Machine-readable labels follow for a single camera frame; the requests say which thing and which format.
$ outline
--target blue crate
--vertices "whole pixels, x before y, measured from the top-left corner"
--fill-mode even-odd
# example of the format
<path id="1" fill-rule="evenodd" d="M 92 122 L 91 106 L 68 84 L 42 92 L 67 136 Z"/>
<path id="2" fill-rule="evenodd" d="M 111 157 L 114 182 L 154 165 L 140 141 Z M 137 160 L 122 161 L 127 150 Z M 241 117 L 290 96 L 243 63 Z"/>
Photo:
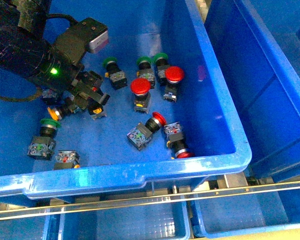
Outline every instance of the blue crate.
<path id="1" fill-rule="evenodd" d="M 205 27 L 258 178 L 300 175 L 300 1 L 215 0 Z"/>
<path id="2" fill-rule="evenodd" d="M 213 239 L 300 228 L 300 189 L 196 200 L 191 208 L 196 237 Z"/>
<path id="3" fill-rule="evenodd" d="M 172 186 L 182 179 L 186 182 L 181 185 L 195 186 L 206 176 L 247 167 L 251 149 L 193 0 L 53 0 L 50 12 L 70 14 L 79 21 L 93 17 L 108 26 L 110 43 L 98 54 L 85 56 L 86 70 L 104 74 L 103 60 L 115 56 L 131 83 L 138 57 L 159 52 L 183 68 L 186 77 L 178 102 L 164 101 L 164 89 L 156 84 L 150 90 L 150 112 L 162 113 L 169 123 L 180 121 L 196 157 L 171 159 L 163 131 L 154 134 L 147 148 L 136 150 L 126 134 L 150 115 L 134 112 L 129 87 L 115 91 L 106 79 L 102 90 L 111 95 L 108 117 L 93 121 L 87 112 L 69 116 L 55 138 L 56 150 L 78 151 L 82 168 L 51 171 L 53 160 L 27 156 L 39 120 L 47 116 L 46 106 L 39 100 L 0 101 L 0 202 L 58 197 L 71 203 L 73 198 L 65 196 L 140 189 L 151 181 L 169 181 Z M 66 20 L 48 20 L 44 36 L 53 41 L 67 27 Z M 21 97 L 33 91 L 30 83 L 0 70 L 2 95 Z"/>
<path id="4" fill-rule="evenodd" d="M 56 218 L 52 215 L 0 221 L 0 240 L 57 240 Z"/>
<path id="5" fill-rule="evenodd" d="M 62 214 L 62 240 L 187 240 L 186 202 Z"/>

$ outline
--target black cable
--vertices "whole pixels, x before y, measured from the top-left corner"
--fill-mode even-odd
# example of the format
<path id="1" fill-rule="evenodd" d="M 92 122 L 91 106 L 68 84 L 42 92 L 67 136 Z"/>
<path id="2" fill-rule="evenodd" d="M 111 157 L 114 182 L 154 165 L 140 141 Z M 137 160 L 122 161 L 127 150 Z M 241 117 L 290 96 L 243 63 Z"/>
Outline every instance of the black cable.
<path id="1" fill-rule="evenodd" d="M 31 96 L 27 96 L 24 98 L 0 96 L 0 100 L 5 101 L 5 102 L 12 102 L 12 103 L 31 102 L 31 101 L 39 98 L 41 95 L 42 95 L 42 89 L 41 89 L 41 87 L 37 86 L 36 93 Z"/>
<path id="2" fill-rule="evenodd" d="M 78 23 L 72 16 L 62 13 L 53 13 L 48 15 L 48 19 L 66 19 L 70 22 L 70 26 L 76 25 Z"/>

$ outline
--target red cap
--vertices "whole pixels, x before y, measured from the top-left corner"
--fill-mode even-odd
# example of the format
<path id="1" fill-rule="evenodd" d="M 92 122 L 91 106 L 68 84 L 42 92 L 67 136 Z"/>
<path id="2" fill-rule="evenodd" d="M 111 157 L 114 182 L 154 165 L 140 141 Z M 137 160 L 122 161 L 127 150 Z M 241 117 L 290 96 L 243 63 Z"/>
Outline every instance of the red cap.
<path id="1" fill-rule="evenodd" d="M 185 78 L 185 72 L 181 67 L 171 66 L 165 70 L 165 77 L 168 81 L 178 83 Z"/>
<path id="2" fill-rule="evenodd" d="M 194 153 L 188 152 L 188 151 L 184 151 L 184 152 L 180 153 L 176 158 L 177 159 L 187 159 L 187 158 L 192 158 L 194 156 L 195 156 Z"/>
<path id="3" fill-rule="evenodd" d="M 137 95 L 146 94 L 151 89 L 151 83 L 145 78 L 137 78 L 131 82 L 130 89 Z"/>
<path id="4" fill-rule="evenodd" d="M 159 123 L 161 124 L 161 126 L 167 125 L 166 119 L 160 113 L 154 111 L 152 113 L 152 116 L 159 121 Z"/>

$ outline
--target metal rod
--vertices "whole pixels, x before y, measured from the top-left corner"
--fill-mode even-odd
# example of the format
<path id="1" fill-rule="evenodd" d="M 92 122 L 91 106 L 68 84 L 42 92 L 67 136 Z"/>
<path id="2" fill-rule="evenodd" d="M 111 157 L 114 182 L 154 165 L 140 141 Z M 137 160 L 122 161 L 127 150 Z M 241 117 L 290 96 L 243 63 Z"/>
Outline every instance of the metal rod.
<path id="1" fill-rule="evenodd" d="M 39 217 L 55 214 L 79 213 L 117 208 L 129 208 L 164 203 L 179 203 L 184 201 L 204 200 L 223 197 L 234 197 L 249 194 L 261 194 L 287 190 L 300 189 L 300 181 L 273 183 L 266 185 L 233 187 L 198 192 L 175 193 L 157 196 L 138 197 L 130 199 L 117 199 L 94 201 L 55 206 L 30 207 L 0 211 L 0 220 Z"/>

